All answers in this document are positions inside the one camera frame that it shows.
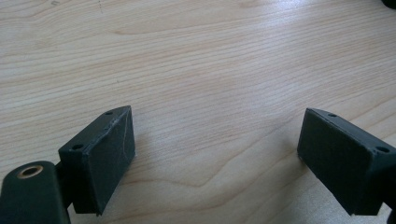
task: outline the screw hole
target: screw hole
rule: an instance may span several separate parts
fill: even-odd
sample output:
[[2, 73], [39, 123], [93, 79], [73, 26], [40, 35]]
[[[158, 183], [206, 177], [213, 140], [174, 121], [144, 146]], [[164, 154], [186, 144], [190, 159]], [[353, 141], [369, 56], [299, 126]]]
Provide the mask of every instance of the screw hole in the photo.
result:
[[22, 171], [20, 171], [17, 175], [17, 178], [19, 179], [26, 179], [30, 178], [32, 176], [38, 175], [43, 171], [43, 166], [41, 165], [34, 165], [34, 166], [29, 166]]
[[84, 147], [84, 145], [82, 145], [82, 144], [77, 144], [77, 145], [73, 145], [73, 146], [72, 146], [72, 148], [73, 148], [74, 150], [77, 150], [77, 149], [82, 148], [82, 147]]
[[385, 148], [385, 147], [376, 147], [376, 149], [377, 149], [378, 151], [382, 151], [382, 152], [385, 152], [385, 153], [390, 152], [390, 150], [387, 149], [387, 148]]

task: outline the black plastic part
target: black plastic part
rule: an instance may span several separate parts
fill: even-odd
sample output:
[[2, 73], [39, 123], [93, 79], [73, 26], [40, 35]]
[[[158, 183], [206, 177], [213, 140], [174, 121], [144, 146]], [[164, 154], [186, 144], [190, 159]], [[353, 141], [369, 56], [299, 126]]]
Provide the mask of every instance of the black plastic part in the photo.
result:
[[306, 109], [297, 150], [350, 215], [377, 215], [382, 202], [396, 202], [390, 188], [396, 149], [348, 121]]
[[382, 0], [385, 6], [396, 9], [396, 0]]
[[59, 155], [61, 181], [68, 183], [65, 199], [77, 213], [101, 215], [134, 157], [131, 107], [102, 114], [61, 147]]
[[0, 223], [70, 223], [53, 163], [31, 162], [11, 171], [4, 178]]

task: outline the wood grain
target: wood grain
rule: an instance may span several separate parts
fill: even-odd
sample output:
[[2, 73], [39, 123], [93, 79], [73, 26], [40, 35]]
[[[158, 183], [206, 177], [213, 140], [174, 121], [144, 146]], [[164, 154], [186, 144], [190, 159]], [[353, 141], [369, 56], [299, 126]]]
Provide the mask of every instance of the wood grain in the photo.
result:
[[306, 107], [396, 146], [395, 21], [379, 0], [2, 1], [0, 178], [131, 105], [137, 157], [73, 223], [386, 223], [296, 146]]

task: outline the table surface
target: table surface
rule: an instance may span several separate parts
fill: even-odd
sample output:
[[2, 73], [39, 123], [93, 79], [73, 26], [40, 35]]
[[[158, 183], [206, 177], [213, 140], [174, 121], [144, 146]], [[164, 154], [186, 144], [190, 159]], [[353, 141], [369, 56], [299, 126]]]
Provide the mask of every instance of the table surface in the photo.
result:
[[130, 105], [137, 156], [73, 223], [386, 223], [296, 147], [307, 107], [396, 146], [395, 21], [380, 0], [2, 1], [0, 178]]

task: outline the light wood surface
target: light wood surface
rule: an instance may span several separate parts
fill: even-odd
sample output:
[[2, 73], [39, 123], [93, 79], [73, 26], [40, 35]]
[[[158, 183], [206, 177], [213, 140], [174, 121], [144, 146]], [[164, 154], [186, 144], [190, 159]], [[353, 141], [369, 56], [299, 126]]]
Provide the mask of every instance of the light wood surface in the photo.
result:
[[1, 179], [132, 107], [133, 164], [73, 223], [386, 223], [385, 205], [348, 216], [296, 156], [307, 107], [396, 146], [380, 0], [4, 0], [0, 53]]

